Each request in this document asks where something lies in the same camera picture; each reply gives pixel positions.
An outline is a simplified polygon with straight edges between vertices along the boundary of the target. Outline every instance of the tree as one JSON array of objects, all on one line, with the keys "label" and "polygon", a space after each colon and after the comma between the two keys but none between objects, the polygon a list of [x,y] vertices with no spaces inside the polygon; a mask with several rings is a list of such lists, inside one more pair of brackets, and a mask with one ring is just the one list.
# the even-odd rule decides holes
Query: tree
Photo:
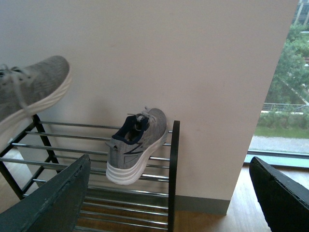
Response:
[{"label": "tree", "polygon": [[265,102],[303,103],[295,92],[309,87],[309,68],[304,59],[309,56],[309,39],[301,33],[304,29],[303,25],[290,27]]}]

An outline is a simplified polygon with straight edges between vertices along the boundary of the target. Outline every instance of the shoe rack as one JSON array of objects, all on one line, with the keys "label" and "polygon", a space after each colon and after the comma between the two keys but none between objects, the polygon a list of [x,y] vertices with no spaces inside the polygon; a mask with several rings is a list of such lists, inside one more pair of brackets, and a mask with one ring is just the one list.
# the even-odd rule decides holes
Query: shoe rack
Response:
[{"label": "shoe rack", "polygon": [[[86,135],[66,134],[62,132],[48,132],[47,128],[52,126],[64,128],[76,128],[76,131],[85,131],[87,128],[95,128],[99,130],[114,130],[116,132],[120,127],[99,126],[87,124],[73,124],[41,121],[37,115],[32,117],[32,122],[17,135],[8,146],[0,153],[0,171],[5,177],[11,188],[19,199],[28,196],[29,189],[35,185],[39,187],[48,179],[41,176],[46,170],[53,170],[55,174],[73,163],[82,154],[89,154],[91,158],[91,176],[105,178],[105,182],[91,184],[89,182],[87,194],[79,214],[78,223],[74,229],[77,232],[106,232],[106,231],[168,231],[172,232],[174,228],[175,216],[175,188],[176,188],[176,172],[177,172],[177,157],[179,145],[180,122],[174,121],[172,130],[169,130],[168,142],[160,148],[169,157],[163,155],[160,157],[156,152],[156,156],[150,156],[149,164],[145,169],[145,173],[140,177],[139,189],[129,186],[116,185],[107,181],[105,177],[107,162],[107,151],[90,151],[82,150],[75,147],[59,147],[52,146],[55,139],[66,140],[88,140],[102,142],[108,141],[109,138],[95,137],[88,133]],[[25,144],[23,141],[26,136],[36,136],[41,141],[41,145]],[[23,150],[27,152],[45,153],[45,157],[39,157],[36,160],[31,158],[12,159],[6,154],[12,148],[18,148],[22,154]],[[31,167],[35,167],[32,171],[32,177],[20,186],[20,183],[14,179],[8,168],[7,163],[21,163]],[[159,183],[167,185],[165,192],[141,190],[143,184],[145,186]]]}]

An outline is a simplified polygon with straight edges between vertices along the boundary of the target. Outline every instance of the white sole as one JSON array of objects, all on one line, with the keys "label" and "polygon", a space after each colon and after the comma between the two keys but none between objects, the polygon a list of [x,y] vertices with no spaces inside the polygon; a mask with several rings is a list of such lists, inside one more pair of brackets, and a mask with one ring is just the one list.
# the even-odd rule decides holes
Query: white sole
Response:
[{"label": "white sole", "polygon": [[160,139],[151,144],[143,152],[137,163],[129,169],[115,168],[107,162],[106,177],[110,181],[118,185],[133,184],[143,174],[147,165],[147,161],[151,156],[151,154],[154,153],[160,146],[162,146],[165,143],[167,136],[168,136],[168,129],[166,129],[165,133]]},{"label": "white sole", "polygon": [[[28,110],[31,115],[35,115],[36,113],[53,106],[65,95],[72,81],[70,73],[71,67],[63,83],[53,93],[48,95],[46,98],[28,106]],[[0,148],[2,148],[0,151],[6,147],[7,143],[18,128],[19,123],[27,117],[28,114],[25,112],[25,110],[20,109],[19,111],[16,111],[15,113],[8,116],[0,123]]]}]

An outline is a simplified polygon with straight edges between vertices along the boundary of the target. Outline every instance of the window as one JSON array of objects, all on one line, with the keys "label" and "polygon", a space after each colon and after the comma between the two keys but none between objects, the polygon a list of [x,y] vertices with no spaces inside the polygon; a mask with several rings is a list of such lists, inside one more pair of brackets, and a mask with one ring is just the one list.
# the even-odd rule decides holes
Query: window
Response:
[{"label": "window", "polygon": [[309,167],[309,0],[300,0],[248,155]]}]

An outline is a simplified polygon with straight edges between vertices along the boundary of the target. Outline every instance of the glass pane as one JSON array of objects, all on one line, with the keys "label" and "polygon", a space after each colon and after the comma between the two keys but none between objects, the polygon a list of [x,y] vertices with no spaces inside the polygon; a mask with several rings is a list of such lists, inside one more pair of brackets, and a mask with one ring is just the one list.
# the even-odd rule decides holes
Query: glass pane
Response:
[{"label": "glass pane", "polygon": [[297,6],[249,150],[309,154],[309,1]]}]

